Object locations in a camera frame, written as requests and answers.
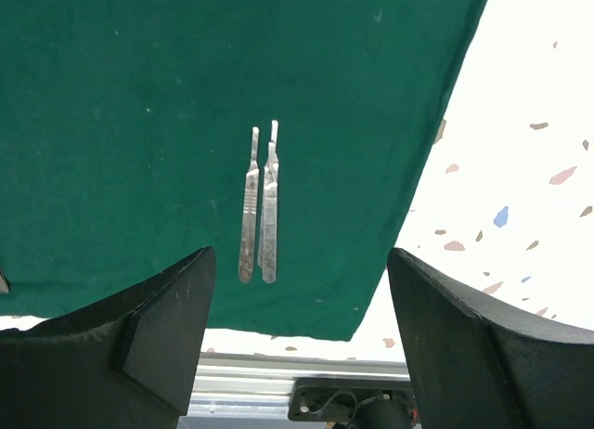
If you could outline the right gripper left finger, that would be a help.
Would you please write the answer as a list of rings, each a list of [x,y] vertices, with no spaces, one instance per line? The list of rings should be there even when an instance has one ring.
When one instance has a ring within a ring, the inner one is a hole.
[[[2,426],[176,427],[189,408],[215,276],[206,247],[91,305],[2,331]]]

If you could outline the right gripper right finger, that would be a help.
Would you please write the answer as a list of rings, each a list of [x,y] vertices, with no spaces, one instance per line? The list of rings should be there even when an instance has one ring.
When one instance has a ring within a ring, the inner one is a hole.
[[[592,331],[508,305],[404,249],[387,268],[423,427],[592,427]]]

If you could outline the broad steel tweezers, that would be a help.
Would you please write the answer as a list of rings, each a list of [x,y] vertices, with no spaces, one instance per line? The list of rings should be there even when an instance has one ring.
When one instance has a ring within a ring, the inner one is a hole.
[[[9,284],[4,276],[4,273],[0,270],[0,293],[9,293]]]

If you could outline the steel scalpel handle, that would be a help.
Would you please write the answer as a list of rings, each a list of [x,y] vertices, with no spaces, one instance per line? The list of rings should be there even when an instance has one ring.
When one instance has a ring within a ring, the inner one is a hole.
[[[245,175],[239,247],[239,280],[249,283],[254,270],[257,205],[259,192],[259,128],[252,128],[250,164]]]
[[[271,137],[268,142],[267,160],[264,169],[260,235],[258,246],[258,266],[265,283],[273,283],[277,278],[278,261],[278,168],[277,155],[278,120],[271,122]]]

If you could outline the dark green surgical cloth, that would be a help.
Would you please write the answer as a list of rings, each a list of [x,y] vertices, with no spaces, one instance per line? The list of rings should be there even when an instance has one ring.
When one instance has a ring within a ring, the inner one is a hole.
[[[351,339],[486,2],[1,0],[2,314],[53,318],[210,246],[210,327]],[[265,283],[273,120],[278,261]]]

